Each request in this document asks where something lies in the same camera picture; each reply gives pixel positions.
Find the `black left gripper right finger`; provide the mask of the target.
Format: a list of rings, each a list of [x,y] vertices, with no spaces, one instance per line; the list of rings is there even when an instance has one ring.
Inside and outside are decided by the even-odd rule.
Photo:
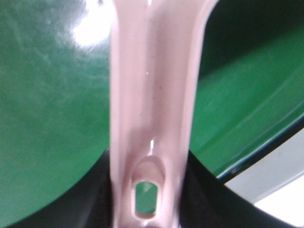
[[[290,228],[237,195],[189,152],[179,223],[182,228]]]

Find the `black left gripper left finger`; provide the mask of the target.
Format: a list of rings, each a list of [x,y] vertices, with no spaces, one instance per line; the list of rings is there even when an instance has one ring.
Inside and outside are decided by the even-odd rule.
[[[58,199],[14,223],[15,228],[110,228],[112,191],[109,150]]]

